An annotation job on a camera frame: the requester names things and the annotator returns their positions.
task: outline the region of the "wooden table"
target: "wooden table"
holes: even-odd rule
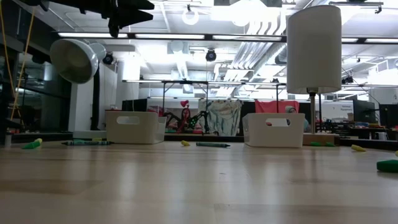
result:
[[[1,149],[0,223],[396,224],[398,175],[376,170],[393,158],[243,143]]]

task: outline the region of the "green toy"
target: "green toy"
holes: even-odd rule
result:
[[[333,143],[331,142],[326,142],[325,144],[326,147],[336,147]]]
[[[383,172],[398,172],[398,161],[397,160],[389,160],[389,161],[380,161],[377,162],[377,169]]]
[[[39,146],[40,146],[40,141],[34,141],[25,145],[24,147],[22,147],[22,149],[35,149]]]
[[[311,146],[322,146],[319,142],[311,142]]]

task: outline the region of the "desk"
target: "desk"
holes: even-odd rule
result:
[[[0,222],[395,224],[393,152],[114,144],[0,149]]]
[[[376,139],[376,133],[383,132],[386,133],[387,129],[385,128],[351,128],[350,134],[353,136],[358,136],[360,139]]]

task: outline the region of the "yellow toy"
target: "yellow toy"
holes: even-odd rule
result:
[[[190,146],[189,143],[188,143],[187,141],[181,141],[181,144],[182,144],[183,146]]]
[[[351,148],[357,152],[366,152],[366,150],[364,148],[362,148],[361,146],[352,145]]]

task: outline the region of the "white lampshade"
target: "white lampshade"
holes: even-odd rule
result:
[[[61,39],[51,45],[50,58],[55,70],[64,79],[77,84],[86,83],[95,75],[99,60],[105,58],[101,44],[87,45],[74,39]]]
[[[287,23],[287,92],[308,94],[341,89],[341,12],[315,6],[291,16]]]

